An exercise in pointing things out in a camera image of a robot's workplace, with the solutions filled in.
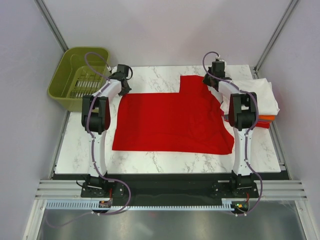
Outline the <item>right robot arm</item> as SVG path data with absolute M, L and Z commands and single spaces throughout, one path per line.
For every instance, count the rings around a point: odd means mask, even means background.
M 205 71 L 203 83 L 229 100 L 228 122 L 234 132 L 234 164 L 229 191 L 240 197 L 247 188 L 254 186 L 254 173 L 249 165 L 253 129 L 259 118 L 257 95 L 241 90 L 231 78 L 226 77 L 225 62 L 218 58 Z

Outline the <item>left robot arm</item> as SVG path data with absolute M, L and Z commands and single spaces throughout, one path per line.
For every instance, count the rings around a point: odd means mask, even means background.
M 110 102 L 131 91 L 128 84 L 133 76 L 130 66 L 119 64 L 99 90 L 82 97 L 81 124 L 91 137 L 90 164 L 85 184 L 99 197 L 106 196 L 110 185 L 106 182 L 105 139 L 111 125 Z

